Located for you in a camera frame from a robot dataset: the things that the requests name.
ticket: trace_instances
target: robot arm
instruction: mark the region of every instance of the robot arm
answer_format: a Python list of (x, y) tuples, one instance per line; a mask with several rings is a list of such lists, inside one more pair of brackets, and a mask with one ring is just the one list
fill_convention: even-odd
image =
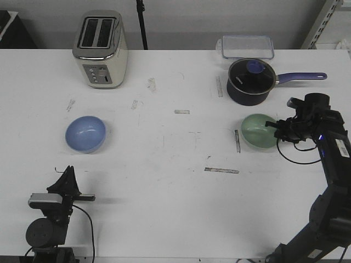
[(274, 136), (299, 143), (312, 139), (319, 150), (328, 187), (311, 207), (309, 223), (288, 244), (280, 244), (266, 257), (268, 263), (313, 263), (336, 247), (351, 243), (351, 144), (339, 112), (329, 97), (312, 93), (305, 100), (291, 98), (287, 104), (296, 115), (276, 123)]
[(80, 193), (73, 166), (68, 166), (59, 180), (47, 188), (48, 193), (33, 193), (28, 205), (40, 209), (45, 218), (33, 221), (26, 232), (27, 243), (33, 247), (33, 263), (74, 263), (72, 248), (65, 244), (72, 206), (75, 200), (94, 201), (94, 195)]

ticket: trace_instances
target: gray wall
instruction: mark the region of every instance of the gray wall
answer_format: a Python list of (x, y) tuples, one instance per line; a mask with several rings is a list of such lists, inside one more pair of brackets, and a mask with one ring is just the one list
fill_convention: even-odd
[[(149, 49), (214, 49), (221, 35), (269, 35), (276, 49), (300, 48), (325, 0), (144, 0)], [(81, 16), (122, 14), (129, 49), (142, 49), (135, 0), (2, 0), (40, 48), (71, 48)]]

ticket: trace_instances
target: cream toaster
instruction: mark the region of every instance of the cream toaster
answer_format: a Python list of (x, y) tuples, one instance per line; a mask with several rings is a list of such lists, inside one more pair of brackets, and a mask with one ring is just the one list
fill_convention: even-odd
[(89, 86), (97, 89), (119, 86), (128, 59), (122, 16), (113, 10), (85, 13), (72, 52)]

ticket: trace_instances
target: saucepan handle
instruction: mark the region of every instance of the saucepan handle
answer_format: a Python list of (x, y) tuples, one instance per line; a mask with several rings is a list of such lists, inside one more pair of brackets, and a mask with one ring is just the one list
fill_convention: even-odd
[(323, 72), (295, 72), (285, 73), (278, 75), (278, 84), (285, 83), (288, 81), (295, 81), (300, 79), (314, 79), (323, 80), (327, 78), (327, 74)]

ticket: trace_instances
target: black pole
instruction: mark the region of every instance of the black pole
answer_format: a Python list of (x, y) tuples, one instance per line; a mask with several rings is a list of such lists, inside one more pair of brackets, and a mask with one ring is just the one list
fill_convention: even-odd
[(139, 16), (141, 38), (143, 39), (144, 49), (148, 50), (148, 42), (146, 40), (146, 32), (145, 32), (145, 23), (144, 23), (143, 11), (145, 11), (145, 5), (143, 4), (143, 0), (137, 0), (137, 12), (138, 12), (138, 16)]

